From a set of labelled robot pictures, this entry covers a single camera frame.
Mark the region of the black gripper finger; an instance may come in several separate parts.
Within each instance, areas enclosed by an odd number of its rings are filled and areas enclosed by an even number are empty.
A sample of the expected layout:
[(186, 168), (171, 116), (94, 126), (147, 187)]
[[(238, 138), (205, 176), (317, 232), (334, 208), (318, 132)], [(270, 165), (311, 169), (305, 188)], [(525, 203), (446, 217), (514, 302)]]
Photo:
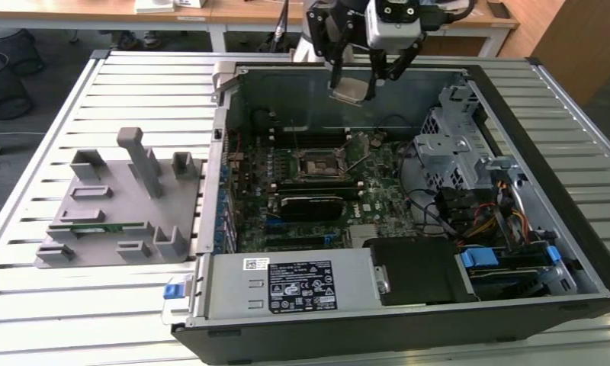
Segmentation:
[(427, 35), (421, 34), (413, 44), (403, 50), (399, 50), (398, 58), (386, 62), (386, 52), (383, 50), (369, 50), (369, 60), (371, 64), (371, 77), (367, 82), (366, 100), (375, 97), (377, 82), (385, 80), (397, 81), (405, 72), (407, 66), (418, 56)]
[(355, 30), (353, 10), (342, 3), (311, 3), (306, 20), (314, 54), (330, 67), (329, 87), (334, 89), (341, 81), (343, 52)]

